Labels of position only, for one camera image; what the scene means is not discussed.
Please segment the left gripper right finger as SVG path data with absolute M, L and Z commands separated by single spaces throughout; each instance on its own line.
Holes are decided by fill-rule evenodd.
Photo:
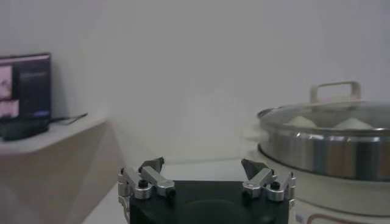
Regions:
M 292 172 L 276 175 L 265 163 L 242 159 L 241 165 L 248 180 L 242 183 L 244 201 L 260 198 L 262 193 L 270 201 L 294 200 L 296 177 Z

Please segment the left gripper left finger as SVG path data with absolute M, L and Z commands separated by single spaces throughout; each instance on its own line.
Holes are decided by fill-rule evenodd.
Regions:
M 163 157 L 144 161 L 138 169 L 122 167 L 118 172 L 118 195 L 121 198 L 135 197 L 147 200 L 155 189 L 158 196 L 168 200 L 176 196 L 175 182 L 166 179 L 161 170 L 165 160 Z

